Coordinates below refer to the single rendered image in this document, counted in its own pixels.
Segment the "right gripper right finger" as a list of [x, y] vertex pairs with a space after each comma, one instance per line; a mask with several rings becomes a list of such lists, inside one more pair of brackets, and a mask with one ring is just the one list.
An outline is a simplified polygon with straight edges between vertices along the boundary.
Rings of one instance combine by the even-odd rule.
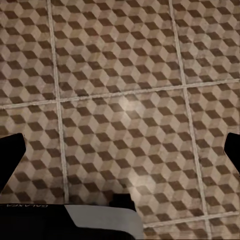
[[240, 172], [240, 134], [231, 132], [227, 135], [224, 151]]

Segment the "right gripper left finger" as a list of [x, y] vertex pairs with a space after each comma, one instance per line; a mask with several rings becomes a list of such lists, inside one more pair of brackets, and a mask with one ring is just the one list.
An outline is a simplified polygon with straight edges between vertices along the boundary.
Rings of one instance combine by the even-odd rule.
[[26, 153], [22, 133], [0, 138], [0, 193]]

